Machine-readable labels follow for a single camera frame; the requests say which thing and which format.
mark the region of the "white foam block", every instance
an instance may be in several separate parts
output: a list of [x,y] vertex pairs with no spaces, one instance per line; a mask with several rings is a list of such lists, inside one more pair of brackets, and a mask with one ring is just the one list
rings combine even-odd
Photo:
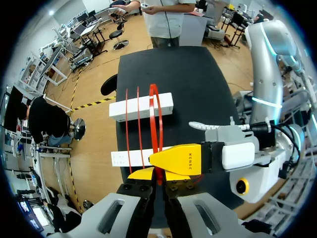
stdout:
[[[153,154],[153,149],[143,150],[143,160],[145,166],[151,166],[149,156]],[[114,167],[129,167],[128,151],[111,152],[112,166]],[[132,167],[142,166],[141,150],[130,150],[130,162]]]
[[[159,103],[162,110],[162,116],[170,115],[173,111],[173,97],[171,93],[162,93],[158,95]],[[140,118],[150,117],[150,97],[139,98]],[[154,96],[154,114],[159,116],[158,102]],[[117,122],[125,121],[125,101],[115,102],[109,104],[109,117],[115,119]],[[128,99],[128,120],[138,119],[138,101],[137,98]]]

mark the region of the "chair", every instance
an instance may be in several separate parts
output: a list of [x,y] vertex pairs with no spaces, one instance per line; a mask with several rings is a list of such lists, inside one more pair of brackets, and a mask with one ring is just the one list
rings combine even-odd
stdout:
[[126,47],[126,46],[129,44],[129,41],[127,41],[127,40],[120,41],[119,36],[121,36],[123,32],[124,32],[124,23],[121,22],[121,23],[119,23],[119,25],[118,25],[118,27],[117,27],[117,30],[114,31],[114,32],[112,32],[112,33],[109,35],[109,38],[110,38],[110,39],[117,38],[118,43],[116,43],[116,44],[113,46],[113,49],[114,49],[114,50],[122,49],[122,48]]
[[118,74],[115,74],[104,82],[100,89],[102,95],[107,96],[117,90],[117,77]]
[[[242,35],[242,33],[246,29],[246,26],[242,24],[243,21],[244,21],[244,17],[235,12],[233,14],[232,19],[230,20],[229,24],[227,25],[227,28],[226,28],[225,32],[227,32],[227,29],[228,29],[229,25],[231,25],[234,29],[236,29],[236,31],[234,32],[234,35],[233,35],[233,37],[231,39],[231,42],[229,44],[230,46],[234,46],[234,47],[240,48],[239,46],[236,46],[236,44],[237,44],[240,36]],[[233,45],[232,42],[233,42],[233,39],[234,39],[234,37],[236,35],[238,36],[238,38],[237,38],[236,42]]]

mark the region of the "black tabletop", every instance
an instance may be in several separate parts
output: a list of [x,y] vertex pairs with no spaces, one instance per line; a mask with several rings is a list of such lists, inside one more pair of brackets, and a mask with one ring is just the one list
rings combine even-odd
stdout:
[[[140,97],[149,95],[149,87],[155,83],[159,93],[171,92],[173,114],[163,116],[163,146],[196,143],[205,140],[203,131],[189,127],[188,122],[198,121],[206,124],[228,125],[230,116],[238,122],[238,114],[229,87],[216,61],[204,47],[177,47],[152,49],[124,55],[120,58],[117,101],[136,98],[137,86]],[[137,120],[129,121],[130,150],[139,150]],[[150,119],[141,120],[143,149],[152,148]],[[116,124],[117,146],[119,151],[126,147],[125,122]],[[121,168],[122,178],[129,175],[129,168]],[[203,190],[233,209],[242,200],[230,190],[229,173],[208,174],[199,183]],[[166,227],[163,220],[161,191],[157,192],[153,227]]]

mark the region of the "yellow black tape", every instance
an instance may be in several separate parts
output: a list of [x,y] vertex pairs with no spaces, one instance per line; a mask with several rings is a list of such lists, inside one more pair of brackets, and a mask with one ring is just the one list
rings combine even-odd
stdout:
[[76,193],[76,189],[75,189],[75,183],[74,183],[74,178],[73,178],[73,172],[72,172],[72,170],[71,170],[71,165],[70,165],[70,158],[68,158],[68,164],[69,164],[69,172],[70,172],[71,182],[72,182],[72,185],[73,185],[74,194],[75,194],[75,197],[76,197],[76,200],[77,200],[77,203],[78,203],[80,212],[83,213],[83,209],[81,208],[81,205],[80,205],[80,202],[79,202],[79,200],[78,200],[77,193]]
[[78,73],[78,77],[77,77],[77,80],[76,80],[76,83],[75,83],[75,87],[74,87],[73,96],[71,97],[70,108],[72,108],[72,106],[73,106],[74,97],[75,97],[75,91],[76,91],[77,83],[78,83],[79,76],[80,76],[81,72],[82,72],[82,69],[80,69],[80,70],[79,70],[79,73]]
[[74,108],[73,110],[76,111],[76,110],[79,110],[81,108],[87,108],[87,107],[90,107],[90,106],[93,106],[93,105],[104,103],[104,102],[109,101],[109,100],[114,99],[114,98],[115,98],[115,96],[109,97],[109,98],[105,98],[105,99],[102,99],[100,101],[96,101],[96,102],[93,102],[93,103],[88,103],[88,104],[82,105],[80,107]]

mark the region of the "red plastic band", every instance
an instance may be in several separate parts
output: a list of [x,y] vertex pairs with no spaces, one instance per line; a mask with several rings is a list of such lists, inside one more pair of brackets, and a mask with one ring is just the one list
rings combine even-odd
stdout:
[[[157,127],[155,123],[155,113],[154,113],[154,94],[156,95],[158,102],[158,119],[159,119],[159,150],[158,150],[158,137],[157,137]],[[162,151],[163,148],[163,121],[162,121],[162,110],[159,103],[159,92],[156,84],[150,85],[150,124],[151,124],[151,138],[153,152],[157,153]],[[158,184],[162,184],[163,170],[161,168],[155,167],[155,172],[157,174]]]
[[143,166],[143,168],[145,168],[144,167],[144,160],[143,160],[143,151],[142,151],[142,139],[141,139],[140,108],[139,108],[139,87],[137,87],[137,100],[138,100],[139,143],[140,143],[140,150],[141,150],[142,166]]
[[131,161],[130,161],[130,150],[129,150],[129,133],[128,133],[128,89],[125,90],[125,134],[127,139],[127,151],[129,158],[130,174],[132,173]]

